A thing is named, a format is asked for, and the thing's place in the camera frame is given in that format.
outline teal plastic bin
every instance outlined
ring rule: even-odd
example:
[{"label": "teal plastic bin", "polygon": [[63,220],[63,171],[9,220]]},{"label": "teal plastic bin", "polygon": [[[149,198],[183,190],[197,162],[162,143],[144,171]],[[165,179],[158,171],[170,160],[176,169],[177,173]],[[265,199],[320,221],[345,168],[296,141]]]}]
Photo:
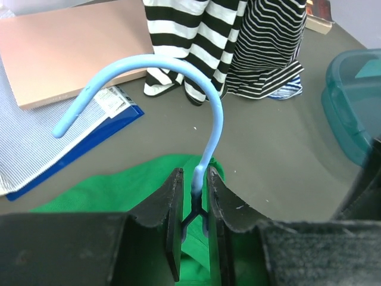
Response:
[{"label": "teal plastic bin", "polygon": [[321,103],[344,153],[363,165],[381,135],[381,49],[339,54],[326,73]]}]

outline blue hook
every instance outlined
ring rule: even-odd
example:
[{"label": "blue hook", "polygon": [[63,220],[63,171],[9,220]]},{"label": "blue hook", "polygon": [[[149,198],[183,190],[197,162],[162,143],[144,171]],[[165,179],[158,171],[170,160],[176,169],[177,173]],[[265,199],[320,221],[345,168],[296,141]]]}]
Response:
[{"label": "blue hook", "polygon": [[201,215],[204,234],[207,236],[208,216],[207,212],[202,208],[202,185],[204,183],[205,171],[221,137],[223,127],[223,109],[221,99],[211,81],[193,65],[176,58],[152,54],[135,55],[133,57],[118,60],[115,63],[106,66],[90,80],[88,85],[86,85],[86,87],[81,91],[76,100],[74,100],[61,120],[54,127],[52,134],[55,138],[61,138],[64,136],[70,126],[72,126],[78,116],[90,103],[91,99],[111,79],[131,70],[148,67],[158,67],[183,74],[190,80],[197,83],[197,85],[199,85],[199,87],[205,92],[210,101],[213,112],[213,128],[201,161],[193,172],[191,186],[192,210],[182,223],[184,241],[188,225],[198,215]]}]

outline green cloth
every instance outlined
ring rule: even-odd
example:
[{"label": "green cloth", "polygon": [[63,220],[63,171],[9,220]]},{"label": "green cloth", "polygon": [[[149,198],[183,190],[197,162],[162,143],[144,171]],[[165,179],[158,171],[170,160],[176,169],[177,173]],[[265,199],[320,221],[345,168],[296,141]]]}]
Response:
[{"label": "green cloth", "polygon": [[[180,167],[184,170],[185,217],[191,211],[191,180],[200,159],[193,155],[168,155],[114,175],[93,176],[33,212],[127,211],[156,191],[173,169]],[[224,179],[222,166],[215,159],[210,166]],[[203,205],[206,209],[205,186],[204,178]],[[180,282],[176,285],[210,285],[208,240],[202,233],[200,217],[188,227],[182,245]]]}]

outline gray table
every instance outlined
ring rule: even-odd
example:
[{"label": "gray table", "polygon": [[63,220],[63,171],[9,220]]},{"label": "gray table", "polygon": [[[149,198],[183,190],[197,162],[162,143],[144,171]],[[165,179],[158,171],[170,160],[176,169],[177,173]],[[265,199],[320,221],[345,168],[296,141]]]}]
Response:
[{"label": "gray table", "polygon": [[[326,36],[306,30],[302,96],[287,101],[224,98],[225,125],[215,157],[224,166],[227,185],[270,218],[328,219],[358,173],[333,137],[320,103],[330,61],[358,48],[338,26]],[[211,130],[209,104],[194,107],[182,88],[148,98],[143,80],[123,88],[146,114],[19,200],[0,199],[1,213],[36,207],[92,175],[165,154],[203,151]]]}]

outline blue edge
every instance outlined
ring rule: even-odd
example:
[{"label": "blue edge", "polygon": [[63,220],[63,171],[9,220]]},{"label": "blue edge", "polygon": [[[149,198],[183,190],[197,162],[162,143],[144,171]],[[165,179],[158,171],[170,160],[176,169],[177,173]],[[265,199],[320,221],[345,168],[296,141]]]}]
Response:
[{"label": "blue edge", "polygon": [[107,138],[114,135],[120,129],[126,127],[131,122],[142,116],[144,112],[137,105],[131,105],[129,108],[118,114],[112,119],[106,119],[102,124],[100,124],[93,132],[91,132],[85,139],[83,139],[78,145],[71,149],[64,157],[62,157],[57,163],[55,163],[48,170],[39,175],[36,179],[32,180],[22,189],[17,192],[12,192],[7,194],[7,199],[9,201],[15,201],[22,195],[29,192],[31,189],[35,188],[43,181],[48,179],[50,176],[56,174],[61,169],[65,168],[71,162],[75,161],[80,156],[84,155],[86,152],[90,151],[92,148],[98,144],[105,141]]}]

